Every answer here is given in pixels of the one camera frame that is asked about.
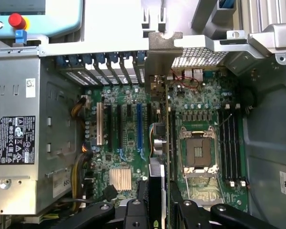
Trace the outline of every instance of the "red wire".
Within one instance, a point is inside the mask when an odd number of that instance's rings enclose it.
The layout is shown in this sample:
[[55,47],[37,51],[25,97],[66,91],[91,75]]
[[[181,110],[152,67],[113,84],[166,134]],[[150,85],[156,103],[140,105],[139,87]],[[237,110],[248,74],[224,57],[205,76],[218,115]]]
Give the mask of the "red wire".
[[[189,88],[189,89],[197,89],[197,88],[199,87],[199,81],[198,81],[197,79],[192,78],[192,77],[187,77],[187,76],[178,77],[177,74],[175,73],[175,71],[174,71],[173,69],[171,69],[171,70],[172,70],[173,74],[175,74],[177,80],[178,80],[184,87]],[[194,81],[196,81],[196,82],[198,83],[198,85],[197,85],[196,87],[191,87],[191,86],[185,85],[185,84],[182,82],[182,79],[183,79],[183,78],[190,79],[190,80],[194,80]]]

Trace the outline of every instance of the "chipset heatsink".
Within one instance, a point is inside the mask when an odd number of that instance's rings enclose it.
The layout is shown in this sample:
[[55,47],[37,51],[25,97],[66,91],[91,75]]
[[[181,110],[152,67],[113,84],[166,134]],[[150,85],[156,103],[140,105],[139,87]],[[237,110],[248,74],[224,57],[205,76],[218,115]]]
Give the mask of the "chipset heatsink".
[[117,191],[132,190],[132,173],[130,168],[112,168],[109,170],[109,184]]

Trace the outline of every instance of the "screw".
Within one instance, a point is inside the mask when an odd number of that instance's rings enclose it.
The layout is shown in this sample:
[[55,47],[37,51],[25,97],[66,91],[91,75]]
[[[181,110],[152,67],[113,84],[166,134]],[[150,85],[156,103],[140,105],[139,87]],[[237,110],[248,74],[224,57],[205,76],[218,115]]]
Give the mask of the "screw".
[[185,202],[183,202],[184,205],[190,206],[192,203],[188,200],[186,200]]
[[135,201],[133,201],[133,204],[134,204],[134,205],[138,205],[138,204],[141,204],[141,202],[136,199]]
[[225,207],[221,205],[217,206],[217,209],[220,211],[226,211]]
[[101,210],[107,210],[108,208],[109,208],[108,205],[103,205],[103,206],[101,206]]

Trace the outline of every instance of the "white label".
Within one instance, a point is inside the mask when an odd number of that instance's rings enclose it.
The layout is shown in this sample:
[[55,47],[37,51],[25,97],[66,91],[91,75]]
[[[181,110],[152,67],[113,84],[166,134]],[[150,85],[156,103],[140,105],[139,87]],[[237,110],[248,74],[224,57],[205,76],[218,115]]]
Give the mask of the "white label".
[[71,169],[68,169],[53,175],[53,198],[71,188],[70,173]]
[[281,192],[286,195],[286,173],[280,171]]
[[35,78],[25,79],[25,97],[26,98],[35,98],[36,97],[36,82]]

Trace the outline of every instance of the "blue pcie slot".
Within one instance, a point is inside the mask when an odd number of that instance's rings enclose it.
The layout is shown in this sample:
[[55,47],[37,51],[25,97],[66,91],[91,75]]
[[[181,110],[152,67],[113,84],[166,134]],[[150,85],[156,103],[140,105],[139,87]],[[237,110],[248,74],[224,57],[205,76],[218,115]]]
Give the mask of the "blue pcie slot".
[[143,154],[143,121],[142,121],[142,104],[137,104],[137,131],[138,131],[138,153],[146,161]]

